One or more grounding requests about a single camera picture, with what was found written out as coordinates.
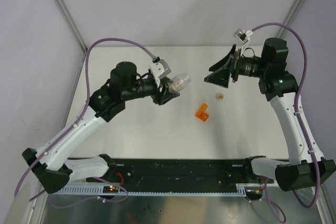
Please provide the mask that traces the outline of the orange pill organizer box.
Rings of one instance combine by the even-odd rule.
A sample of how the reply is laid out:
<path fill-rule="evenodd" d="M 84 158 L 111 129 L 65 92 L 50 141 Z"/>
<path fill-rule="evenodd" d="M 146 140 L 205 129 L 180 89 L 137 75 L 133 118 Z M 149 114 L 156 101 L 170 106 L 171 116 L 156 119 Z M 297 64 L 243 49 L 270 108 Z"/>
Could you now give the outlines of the orange pill organizer box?
<path fill-rule="evenodd" d="M 203 103 L 195 114 L 195 116 L 203 122 L 206 122 L 209 118 L 209 114 L 206 112 L 207 108 L 208 105 Z"/>

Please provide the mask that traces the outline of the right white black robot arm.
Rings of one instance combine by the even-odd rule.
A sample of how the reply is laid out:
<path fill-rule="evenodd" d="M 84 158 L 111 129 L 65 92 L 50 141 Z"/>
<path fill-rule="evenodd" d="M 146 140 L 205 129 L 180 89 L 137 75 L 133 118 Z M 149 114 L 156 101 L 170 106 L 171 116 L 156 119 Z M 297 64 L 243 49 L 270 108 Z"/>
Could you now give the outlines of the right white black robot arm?
<path fill-rule="evenodd" d="M 298 95 L 295 77 L 286 70 L 288 47 L 285 40 L 268 38 L 260 57 L 245 57 L 233 45 L 230 52 L 209 68 L 204 81 L 223 88 L 239 76 L 258 78 L 265 95 L 279 120 L 286 140 L 289 161 L 265 156 L 247 158 L 243 178 L 253 183 L 261 176 L 277 182 L 283 191 L 294 191 L 321 185 L 335 172 L 335 162 L 327 160 L 309 130 Z"/>

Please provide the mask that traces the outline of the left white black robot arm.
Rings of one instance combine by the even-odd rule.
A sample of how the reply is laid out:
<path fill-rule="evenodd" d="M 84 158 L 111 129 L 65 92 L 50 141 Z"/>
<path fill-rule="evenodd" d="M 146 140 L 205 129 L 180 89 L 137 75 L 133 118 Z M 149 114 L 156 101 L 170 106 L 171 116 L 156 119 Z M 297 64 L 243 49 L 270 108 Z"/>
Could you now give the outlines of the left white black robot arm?
<path fill-rule="evenodd" d="M 117 174 L 115 161 L 107 154 L 94 158 L 72 159 L 70 154 L 92 133 L 110 122 L 125 109 L 130 100 L 151 97 L 157 105 L 164 105 L 178 97 L 179 92 L 169 86 L 168 64 L 157 60 L 144 75 L 139 75 L 132 62 L 121 62 L 111 70 L 110 78 L 86 102 L 83 111 L 71 124 L 43 147 L 28 148 L 22 156 L 44 190 L 53 194 L 69 182 L 85 179 L 112 182 Z"/>

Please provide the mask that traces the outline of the left aluminium frame post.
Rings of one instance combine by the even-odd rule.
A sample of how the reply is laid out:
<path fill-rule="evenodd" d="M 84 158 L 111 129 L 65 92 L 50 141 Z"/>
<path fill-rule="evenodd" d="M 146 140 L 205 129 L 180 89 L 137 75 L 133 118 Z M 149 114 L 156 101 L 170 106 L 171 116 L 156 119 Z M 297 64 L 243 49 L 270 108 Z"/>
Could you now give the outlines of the left aluminium frame post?
<path fill-rule="evenodd" d="M 64 0 L 54 0 L 59 12 L 61 13 L 64 21 L 66 22 L 67 26 L 70 29 L 70 32 L 73 34 L 78 46 L 83 51 L 83 53 L 86 53 L 88 48 L 84 42 L 84 39 L 68 9 L 66 6 L 66 3 Z"/>

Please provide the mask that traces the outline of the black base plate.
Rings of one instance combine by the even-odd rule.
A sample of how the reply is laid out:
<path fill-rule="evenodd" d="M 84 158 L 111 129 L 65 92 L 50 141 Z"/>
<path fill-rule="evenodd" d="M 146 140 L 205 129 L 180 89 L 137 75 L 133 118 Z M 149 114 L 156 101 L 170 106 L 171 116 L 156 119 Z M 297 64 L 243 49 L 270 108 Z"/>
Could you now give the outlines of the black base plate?
<path fill-rule="evenodd" d="M 261 184 L 246 159 L 143 159 L 116 158 L 116 168 L 106 180 L 141 189 L 199 189 L 202 186 Z"/>

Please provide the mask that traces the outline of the clear pill bottle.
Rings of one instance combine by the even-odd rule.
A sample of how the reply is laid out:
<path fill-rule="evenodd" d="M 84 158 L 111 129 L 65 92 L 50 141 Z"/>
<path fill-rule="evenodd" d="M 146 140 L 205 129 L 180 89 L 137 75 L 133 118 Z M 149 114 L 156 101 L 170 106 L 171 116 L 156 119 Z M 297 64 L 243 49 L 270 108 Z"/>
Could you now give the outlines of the clear pill bottle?
<path fill-rule="evenodd" d="M 178 74 L 169 80 L 169 88 L 172 91 L 180 92 L 191 82 L 187 73 Z"/>

